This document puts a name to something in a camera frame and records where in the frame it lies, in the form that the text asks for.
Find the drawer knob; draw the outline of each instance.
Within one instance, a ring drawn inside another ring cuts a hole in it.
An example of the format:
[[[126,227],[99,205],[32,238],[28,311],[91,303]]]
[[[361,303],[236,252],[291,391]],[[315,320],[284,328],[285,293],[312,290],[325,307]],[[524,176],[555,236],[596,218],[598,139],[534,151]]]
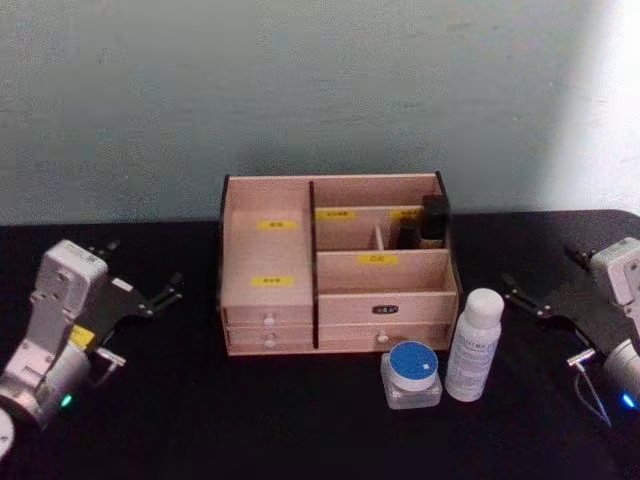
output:
[[[276,346],[276,336],[273,333],[267,335],[267,338],[264,341],[264,346],[267,348],[273,348]]]
[[[276,324],[276,319],[273,316],[273,314],[269,314],[266,317],[264,317],[264,320],[262,320],[262,323],[264,323],[265,327],[273,327]]]

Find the black table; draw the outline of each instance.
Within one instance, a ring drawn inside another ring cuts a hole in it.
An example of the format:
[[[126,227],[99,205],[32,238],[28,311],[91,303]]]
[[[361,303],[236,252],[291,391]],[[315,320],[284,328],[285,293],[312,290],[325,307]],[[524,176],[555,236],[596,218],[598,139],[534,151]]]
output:
[[[618,211],[461,215],[454,227],[467,292],[503,290],[509,272],[540,296],[579,274],[564,242],[603,248],[640,236],[640,218]],[[109,343],[126,367],[79,392],[44,432],[17,438],[3,478],[300,477],[325,468],[342,476],[333,464],[345,457],[359,478],[411,470],[422,478],[430,467],[441,478],[640,477],[638,412],[624,409],[590,366],[614,422],[607,428],[573,392],[565,359],[579,342],[512,312],[479,401],[445,393],[436,408],[394,412],[378,354],[227,358],[215,318],[214,223],[11,227],[0,235],[2,364],[24,333],[40,257],[62,238],[84,246],[120,238],[111,272],[147,294],[174,271],[185,275],[181,303]]]

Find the white wall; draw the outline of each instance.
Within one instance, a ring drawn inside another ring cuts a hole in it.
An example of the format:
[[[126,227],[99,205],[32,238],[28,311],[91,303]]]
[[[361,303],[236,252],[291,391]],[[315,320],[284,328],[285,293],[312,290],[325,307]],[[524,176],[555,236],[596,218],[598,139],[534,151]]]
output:
[[[617,117],[598,117],[611,126],[597,154],[581,142],[602,123],[563,126],[599,78],[576,75],[595,26],[621,28],[599,10],[2,0],[0,222],[212,217],[225,173],[434,169],[458,211],[640,213],[638,123],[609,149]]]

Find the wooden desk organizer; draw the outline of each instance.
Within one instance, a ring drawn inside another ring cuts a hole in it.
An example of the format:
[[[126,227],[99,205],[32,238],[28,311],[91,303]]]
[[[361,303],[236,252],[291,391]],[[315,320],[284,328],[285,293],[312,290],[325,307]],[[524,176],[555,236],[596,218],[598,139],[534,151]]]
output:
[[[229,355],[449,348],[461,293],[444,248],[388,250],[441,177],[227,177],[220,315]]]

